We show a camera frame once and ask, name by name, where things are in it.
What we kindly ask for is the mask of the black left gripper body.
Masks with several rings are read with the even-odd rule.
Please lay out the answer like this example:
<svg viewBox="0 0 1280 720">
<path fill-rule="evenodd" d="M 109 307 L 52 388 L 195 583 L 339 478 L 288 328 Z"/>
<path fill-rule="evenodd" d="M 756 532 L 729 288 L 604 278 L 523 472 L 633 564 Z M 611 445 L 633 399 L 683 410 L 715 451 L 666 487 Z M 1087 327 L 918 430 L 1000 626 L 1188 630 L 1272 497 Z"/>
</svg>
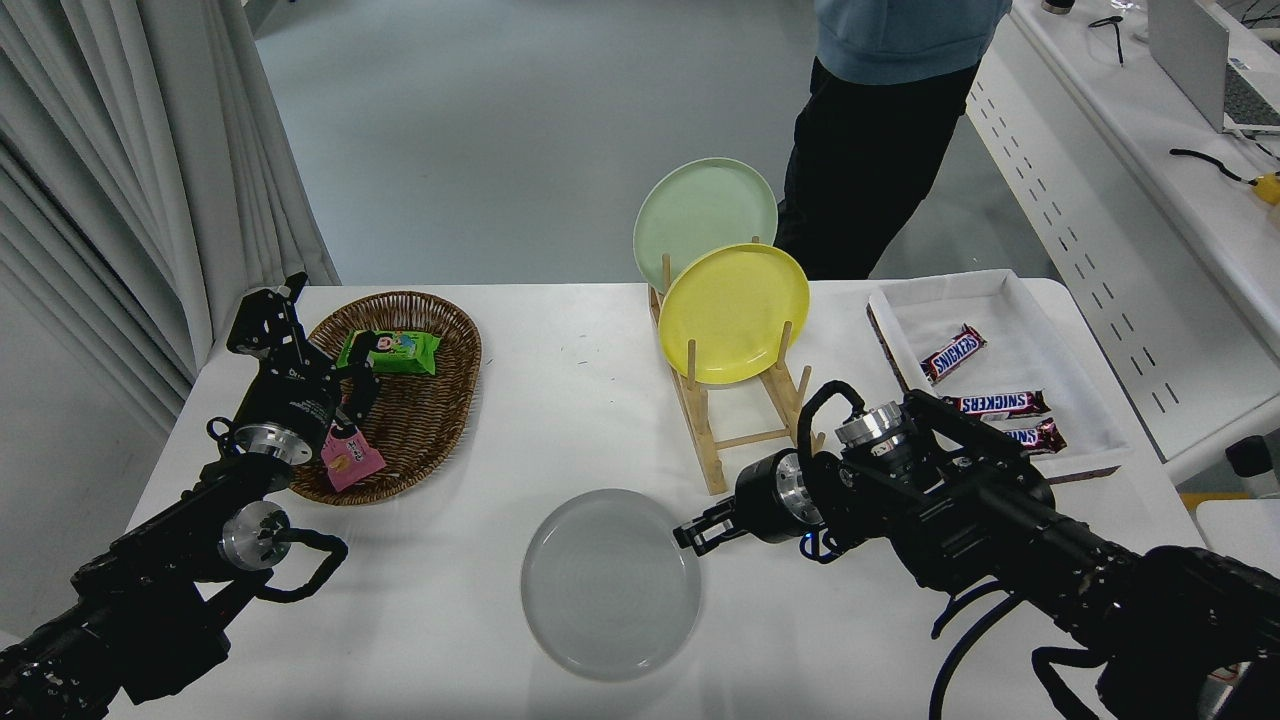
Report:
<svg viewBox="0 0 1280 720">
<path fill-rule="evenodd" d="M 340 387 L 334 366 L 296 369 L 261 366 L 236 414 L 236 445 L 252 448 L 274 443 L 276 447 L 323 447 Z"/>
</svg>

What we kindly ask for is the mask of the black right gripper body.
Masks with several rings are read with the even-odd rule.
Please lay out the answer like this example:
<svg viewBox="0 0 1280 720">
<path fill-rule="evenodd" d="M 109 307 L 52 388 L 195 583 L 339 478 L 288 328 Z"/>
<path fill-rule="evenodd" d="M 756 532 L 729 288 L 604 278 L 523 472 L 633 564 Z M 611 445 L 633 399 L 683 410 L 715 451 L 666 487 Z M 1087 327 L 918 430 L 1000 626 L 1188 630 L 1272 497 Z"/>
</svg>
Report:
<svg viewBox="0 0 1280 720">
<path fill-rule="evenodd" d="M 801 521 L 786 507 L 780 478 L 799 469 L 796 452 L 776 452 L 740 473 L 735 484 L 736 523 L 751 536 L 778 544 L 801 536 Z"/>
</svg>

